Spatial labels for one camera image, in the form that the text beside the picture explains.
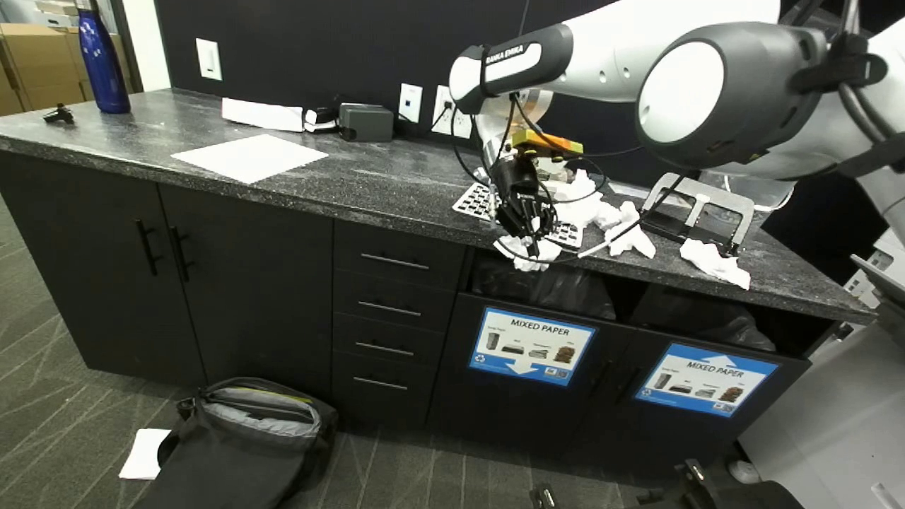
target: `black wall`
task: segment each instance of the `black wall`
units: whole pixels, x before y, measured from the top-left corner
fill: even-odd
[[[396,109],[400,82],[448,82],[467,45],[502,44],[607,0],[157,0],[178,88],[271,103],[368,100]],[[197,37],[225,45],[225,82],[198,78]],[[635,147],[629,105],[557,100],[544,127],[591,154]],[[655,184],[652,157],[602,162],[619,181]]]

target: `cabinet door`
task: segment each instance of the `cabinet door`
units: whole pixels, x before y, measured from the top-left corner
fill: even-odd
[[[597,458],[611,462],[609,468],[615,474],[636,478],[667,481],[677,476],[673,468],[684,458],[723,458],[738,434],[744,434],[810,366],[806,359],[629,326],[611,326],[611,339],[624,351],[615,386],[588,407],[578,434],[583,444],[581,452],[594,452]],[[717,358],[773,362],[775,372],[731,418],[643,403],[639,394],[672,345],[708,348],[717,351]]]
[[[208,375],[325,394],[332,220],[163,191]]]
[[[3,157],[0,187],[98,372],[205,383],[153,184]]]
[[[597,326],[600,331],[570,387],[523,383],[471,367],[486,305],[578,322],[576,317],[533,305],[458,295],[443,375],[436,380],[430,430],[518,452],[570,449],[583,414],[609,386],[611,359],[618,358],[609,343],[609,328]]]

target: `gray carpet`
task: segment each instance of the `gray carpet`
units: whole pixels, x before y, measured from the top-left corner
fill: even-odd
[[[0,509],[127,509],[119,481],[139,428],[174,428],[178,392],[82,366],[0,202]],[[530,509],[550,483],[563,509],[624,509],[629,488],[567,464],[493,455],[433,435],[338,435],[311,509]]]

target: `dark gray cabinet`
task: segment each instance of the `dark gray cabinet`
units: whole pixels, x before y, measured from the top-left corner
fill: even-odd
[[[465,249],[338,223],[335,403],[345,423],[421,430]]]
[[[482,438],[493,447],[516,452],[570,449],[576,444],[576,434],[587,407],[609,386],[609,372],[615,362],[615,358],[609,353],[609,331],[597,326],[600,331],[588,345],[587,362],[578,367],[570,387],[482,375],[471,367],[471,359],[486,305],[576,322],[576,317],[570,315],[458,295],[444,362],[433,394],[427,423],[430,430]]]
[[[324,394],[332,376],[332,220],[163,191],[211,380],[266,376]]]
[[[98,372],[201,386],[157,187],[34,160],[0,164],[6,205],[82,359]]]
[[[744,434],[806,367],[806,359],[761,353],[679,336],[667,331],[611,326],[611,386],[594,394],[581,428],[576,452],[611,458],[625,476],[672,478],[684,458],[723,458],[738,434]],[[731,416],[662,407],[636,400],[672,345],[708,348],[748,359],[775,362],[775,375]]]
[[[332,220],[0,157],[0,194],[98,372],[332,386]]]

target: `blue and white sign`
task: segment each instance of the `blue and white sign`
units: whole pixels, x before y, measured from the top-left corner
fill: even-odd
[[[673,343],[636,400],[734,418],[775,367],[775,362]]]
[[[471,367],[567,387],[597,328],[484,308]]]

